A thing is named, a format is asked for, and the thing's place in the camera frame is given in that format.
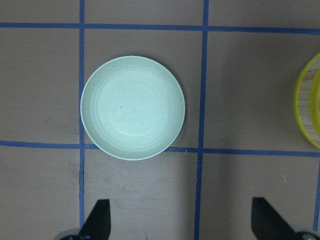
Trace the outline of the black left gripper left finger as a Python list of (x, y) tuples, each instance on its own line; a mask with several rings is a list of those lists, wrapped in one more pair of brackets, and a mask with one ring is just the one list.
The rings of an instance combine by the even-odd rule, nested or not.
[(82, 240), (108, 240), (111, 234), (111, 208), (108, 199), (99, 199), (78, 235)]

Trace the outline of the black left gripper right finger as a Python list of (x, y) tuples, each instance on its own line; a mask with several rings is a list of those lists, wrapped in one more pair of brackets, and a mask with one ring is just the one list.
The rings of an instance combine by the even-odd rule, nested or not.
[(257, 240), (302, 240), (263, 197), (252, 198), (250, 223)]

